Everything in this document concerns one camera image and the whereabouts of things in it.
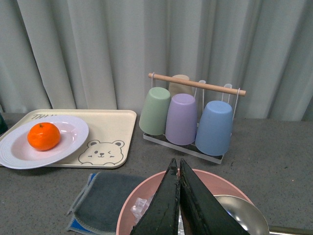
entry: pink bowl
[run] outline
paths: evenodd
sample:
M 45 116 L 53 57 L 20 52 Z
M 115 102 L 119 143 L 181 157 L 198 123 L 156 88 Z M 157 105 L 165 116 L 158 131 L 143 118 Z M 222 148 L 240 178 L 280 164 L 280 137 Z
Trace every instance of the pink bowl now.
M 213 195 L 237 196 L 252 203 L 250 199 L 236 186 L 221 178 L 220 176 L 197 169 L 194 169 L 194 172 Z M 138 185 L 128 196 L 118 217 L 116 235 L 129 235 L 131 233 L 131 230 L 135 225 L 135 216 L 131 212 L 132 206 L 139 197 L 143 199 L 150 198 L 156 192 L 164 174 L 165 171 L 149 177 L 140 185 Z

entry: metal spoon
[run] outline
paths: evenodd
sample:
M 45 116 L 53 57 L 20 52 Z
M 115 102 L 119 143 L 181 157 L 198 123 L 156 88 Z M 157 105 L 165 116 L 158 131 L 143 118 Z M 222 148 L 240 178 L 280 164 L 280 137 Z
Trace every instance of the metal spoon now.
M 253 204 L 230 195 L 217 195 L 215 198 L 250 235 L 269 235 L 266 219 Z
M 223 208 L 251 235 L 313 235 L 313 230 L 268 226 L 262 213 L 248 201 L 230 195 L 216 195 Z

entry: plate rim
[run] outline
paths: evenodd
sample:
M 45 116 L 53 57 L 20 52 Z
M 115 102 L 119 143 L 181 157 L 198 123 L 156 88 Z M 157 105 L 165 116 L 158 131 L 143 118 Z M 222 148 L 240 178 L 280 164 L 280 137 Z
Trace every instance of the plate rim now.
M 73 125 L 74 127 L 76 127 L 77 129 L 80 130 L 81 135 L 78 137 L 78 139 L 75 142 L 75 147 L 71 148 L 71 145 L 69 146 L 69 148 L 66 148 L 66 153 L 64 154 L 64 151 L 62 151 L 59 154 L 56 155 L 60 155 L 59 157 L 51 156 L 48 157 L 46 159 L 40 159 L 40 160 L 21 160 L 19 159 L 19 161 L 23 161 L 23 162 L 29 162 L 29 163 L 33 163 L 30 164 L 28 166 L 23 166 L 20 164 L 11 164 L 8 163 L 2 156 L 2 149 L 4 148 L 3 146 L 8 142 L 8 140 L 11 141 L 11 139 L 13 138 L 12 143 L 9 143 L 9 146 L 12 146 L 14 140 L 16 140 L 18 137 L 20 137 L 22 134 L 25 133 L 25 131 L 23 131 L 22 133 L 18 134 L 19 132 L 21 132 L 23 129 L 27 128 L 31 128 L 33 125 L 40 123 L 40 122 L 51 122 L 51 123 L 68 123 Z M 44 117 L 44 118 L 40 118 L 40 119 L 36 119 L 36 120 L 32 120 L 30 122 L 25 123 L 24 125 L 19 126 L 18 128 L 14 129 L 12 132 L 10 132 L 8 135 L 6 135 L 1 141 L 0 141 L 0 164 L 7 167 L 7 168 L 11 168 L 11 169 L 34 169 L 34 168 L 39 168 L 42 166 L 46 166 L 46 165 L 50 165 L 53 164 L 57 161 L 60 161 L 61 159 L 69 156 L 70 154 L 72 154 L 75 150 L 77 150 L 87 139 L 89 135 L 89 127 L 87 125 L 87 123 L 82 120 L 79 117 L 76 116 L 71 116 L 71 115 L 55 115 L 55 116 L 48 116 L 48 117 Z M 9 153 L 9 158 L 13 157 L 16 158 L 15 156 L 13 156 L 13 154 Z

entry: bear face print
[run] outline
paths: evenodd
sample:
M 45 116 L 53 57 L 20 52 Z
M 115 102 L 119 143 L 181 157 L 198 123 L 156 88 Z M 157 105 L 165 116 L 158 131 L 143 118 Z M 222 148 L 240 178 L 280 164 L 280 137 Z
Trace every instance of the bear face print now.
M 82 164 L 114 166 L 124 158 L 122 153 L 123 141 L 100 142 L 89 141 L 87 149 L 78 157 Z

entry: cream tray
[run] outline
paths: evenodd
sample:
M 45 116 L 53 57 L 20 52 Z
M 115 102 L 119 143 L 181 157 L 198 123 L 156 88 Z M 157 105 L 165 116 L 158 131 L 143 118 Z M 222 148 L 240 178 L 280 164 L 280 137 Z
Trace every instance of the cream tray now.
M 89 135 L 82 146 L 64 159 L 50 164 L 54 167 L 79 167 L 79 168 L 117 168 L 127 160 L 130 147 L 136 113 L 131 110 L 66 110 L 66 109 L 41 109 L 25 115 L 18 123 L 0 137 L 2 140 L 7 134 L 19 126 L 36 119 L 54 116 L 70 115 L 81 118 L 89 127 Z M 84 154 L 90 151 L 110 152 L 119 155 L 118 162 L 87 163 L 84 162 Z

